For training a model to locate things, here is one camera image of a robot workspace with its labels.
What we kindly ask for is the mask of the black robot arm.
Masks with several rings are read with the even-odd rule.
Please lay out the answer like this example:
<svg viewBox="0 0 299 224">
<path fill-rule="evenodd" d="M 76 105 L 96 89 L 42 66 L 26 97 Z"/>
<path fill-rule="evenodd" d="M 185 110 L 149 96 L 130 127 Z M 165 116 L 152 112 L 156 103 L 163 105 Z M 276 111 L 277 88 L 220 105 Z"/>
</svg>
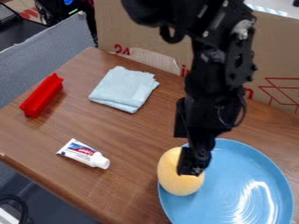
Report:
<svg viewBox="0 0 299 224">
<path fill-rule="evenodd" d="M 176 102 L 173 135 L 185 138 L 176 165 L 199 176 L 211 163 L 217 135 L 243 122 L 244 83 L 252 80 L 256 17 L 244 0 L 120 0 L 130 19 L 156 27 L 163 40 L 191 39 L 192 64 L 185 96 Z"/>
</svg>

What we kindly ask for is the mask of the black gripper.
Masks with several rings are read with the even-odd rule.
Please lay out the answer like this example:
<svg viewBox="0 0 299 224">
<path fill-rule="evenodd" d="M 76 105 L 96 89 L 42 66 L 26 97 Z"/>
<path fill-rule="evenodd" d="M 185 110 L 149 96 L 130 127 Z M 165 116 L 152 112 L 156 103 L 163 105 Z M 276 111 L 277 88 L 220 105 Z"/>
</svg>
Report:
<svg viewBox="0 0 299 224">
<path fill-rule="evenodd" d="M 224 87 L 209 92 L 199 85 L 184 85 L 185 96 L 176 102 L 173 136 L 188 139 L 176 165 L 179 175 L 199 177 L 211 162 L 215 138 L 240 124 L 247 104 L 244 88 Z"/>
</svg>

